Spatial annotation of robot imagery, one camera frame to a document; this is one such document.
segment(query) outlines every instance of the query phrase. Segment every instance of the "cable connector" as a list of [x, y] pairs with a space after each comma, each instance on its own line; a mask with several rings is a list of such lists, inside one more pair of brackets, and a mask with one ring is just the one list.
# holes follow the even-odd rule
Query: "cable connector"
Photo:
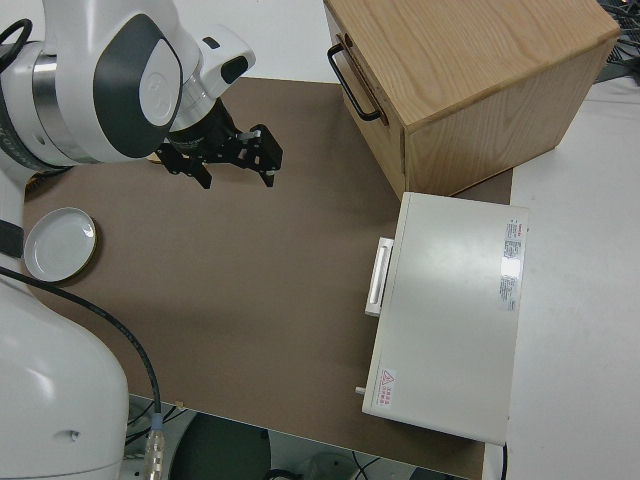
[[162, 478], [162, 460], [164, 456], [164, 433], [162, 413], [154, 413], [151, 417], [151, 431], [147, 439], [144, 455], [144, 480], [160, 480]]

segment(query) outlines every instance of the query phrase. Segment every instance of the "warning label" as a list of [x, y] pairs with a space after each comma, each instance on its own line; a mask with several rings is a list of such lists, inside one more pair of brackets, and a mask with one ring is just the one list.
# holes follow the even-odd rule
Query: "warning label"
[[378, 394], [376, 396], [376, 406], [391, 407], [393, 403], [393, 388], [396, 383], [396, 371], [388, 368], [382, 369], [382, 375], [378, 384]]

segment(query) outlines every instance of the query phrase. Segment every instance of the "drawer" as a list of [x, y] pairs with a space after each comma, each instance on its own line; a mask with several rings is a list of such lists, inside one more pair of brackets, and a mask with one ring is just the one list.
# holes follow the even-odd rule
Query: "drawer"
[[[339, 25], [329, 8], [325, 9], [334, 44], [333, 49], [339, 50], [331, 55], [331, 59], [343, 77], [341, 83], [347, 85], [361, 112], [358, 113], [358, 107], [354, 106], [354, 102], [349, 99], [349, 95], [346, 93], [346, 88], [343, 88], [347, 109], [396, 195], [401, 197], [405, 191], [406, 183], [404, 128], [382, 88], [377, 85], [371, 75], [367, 74], [366, 64], [349, 33]], [[372, 120], [361, 118], [362, 113], [371, 114], [373, 112], [380, 112], [379, 118]]]

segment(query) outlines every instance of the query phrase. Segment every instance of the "black handle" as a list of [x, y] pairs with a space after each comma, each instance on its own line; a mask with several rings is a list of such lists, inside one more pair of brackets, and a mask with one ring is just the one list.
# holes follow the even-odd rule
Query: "black handle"
[[344, 88], [344, 91], [347, 94], [347, 97], [349, 97], [349, 100], [351, 100], [353, 108], [355, 108], [358, 116], [366, 122], [370, 122], [372, 120], [380, 118], [382, 115], [380, 110], [374, 110], [371, 113], [365, 113], [364, 110], [362, 110], [362, 107], [358, 103], [358, 100], [356, 99], [356, 97], [353, 95], [351, 88], [349, 88], [349, 85], [347, 85], [347, 81], [342, 76], [342, 73], [340, 72], [340, 69], [338, 68], [338, 65], [336, 64], [333, 57], [336, 53], [339, 53], [343, 50], [344, 50], [344, 47], [342, 46], [341, 43], [338, 43], [337, 45], [334, 45], [329, 49], [329, 51], [327, 52], [327, 57], [329, 58], [329, 65], [331, 65], [331, 68], [333, 68], [333, 71], [335, 72], [336, 77], [338, 77], [338, 81], [340, 82], [340, 85], [342, 85], [342, 88]]

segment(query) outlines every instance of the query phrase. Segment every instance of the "warning triangle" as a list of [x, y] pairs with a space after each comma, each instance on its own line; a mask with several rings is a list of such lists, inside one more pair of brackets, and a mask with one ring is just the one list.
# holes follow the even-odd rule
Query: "warning triangle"
[[382, 384], [386, 385], [387, 383], [391, 383], [395, 380], [395, 378], [393, 378], [391, 376], [391, 374], [389, 373], [388, 370], [383, 370], [382, 371]]

